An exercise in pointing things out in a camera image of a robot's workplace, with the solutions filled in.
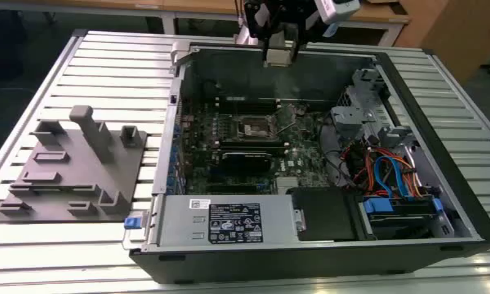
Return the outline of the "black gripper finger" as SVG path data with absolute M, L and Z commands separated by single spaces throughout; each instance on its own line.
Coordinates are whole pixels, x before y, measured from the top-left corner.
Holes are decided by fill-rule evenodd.
M 267 63 L 271 39 L 269 9 L 265 1 L 245 1 L 243 8 L 249 36 L 261 46 L 263 62 Z
M 320 12 L 316 1 L 291 1 L 291 22 L 296 27 L 295 43 L 291 50 L 292 60 L 297 60 L 300 49 L 316 37 L 316 24 Z

